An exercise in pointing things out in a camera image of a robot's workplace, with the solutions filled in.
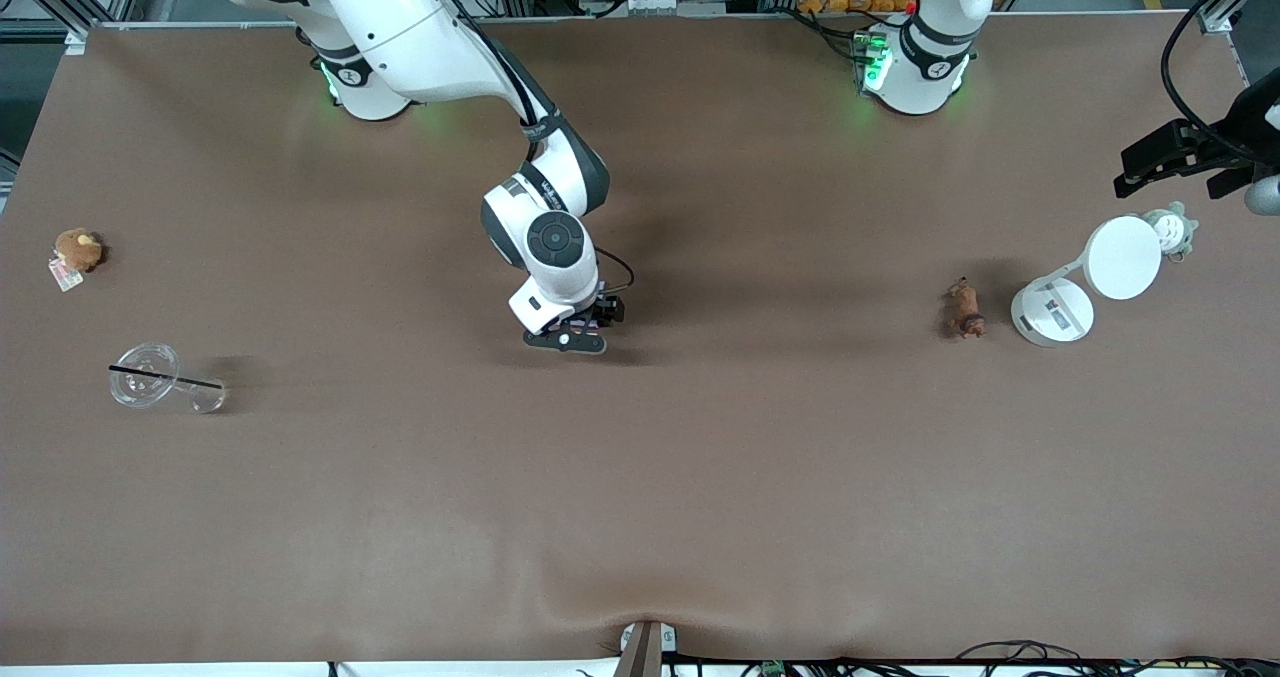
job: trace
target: brown table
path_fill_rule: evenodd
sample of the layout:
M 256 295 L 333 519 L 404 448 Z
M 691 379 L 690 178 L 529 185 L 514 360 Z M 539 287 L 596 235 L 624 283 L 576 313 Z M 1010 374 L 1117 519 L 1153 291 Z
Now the brown table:
M 288 29 L 92 35 L 0 220 L 4 662 L 593 657 L 641 617 L 735 657 L 1274 654 L 1280 232 L 1202 180 L 1111 197 L 1174 20 L 995 18 L 924 118 L 790 20 L 494 27 L 613 171 L 588 223 L 639 282 L 594 361 L 507 312 L 504 104 L 360 124 Z M 1221 40 L 1175 68 L 1207 116 L 1240 88 Z M 1196 253 L 1083 344 L 938 334 L 955 276 L 1005 316 L 1171 198 Z M 60 294 L 69 227 L 114 255 Z M 142 340 L 229 413 L 115 404 Z

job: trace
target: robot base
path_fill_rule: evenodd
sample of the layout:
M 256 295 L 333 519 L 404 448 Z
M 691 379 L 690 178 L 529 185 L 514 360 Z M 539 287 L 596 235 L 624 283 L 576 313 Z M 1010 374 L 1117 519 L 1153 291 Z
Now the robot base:
M 868 93 L 876 95 L 884 106 L 904 115 L 928 115 L 936 113 L 947 102 L 951 93 L 960 90 L 960 81 L 964 77 L 965 67 L 969 67 L 969 58 L 964 58 L 951 74 L 940 81 L 925 79 L 920 74 L 920 68 L 913 65 L 901 54 L 900 28 L 897 26 L 874 26 L 869 29 L 873 35 L 883 35 L 887 44 L 893 45 L 877 79 L 863 77 L 863 88 Z

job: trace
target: white paper tag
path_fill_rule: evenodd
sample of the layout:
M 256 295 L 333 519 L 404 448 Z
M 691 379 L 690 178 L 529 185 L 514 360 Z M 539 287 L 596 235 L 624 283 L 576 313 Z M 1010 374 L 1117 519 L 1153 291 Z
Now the white paper tag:
M 49 271 L 54 273 L 54 279 L 58 280 L 58 285 L 63 291 L 69 291 L 84 280 L 84 275 L 68 267 L 61 257 L 50 259 Z

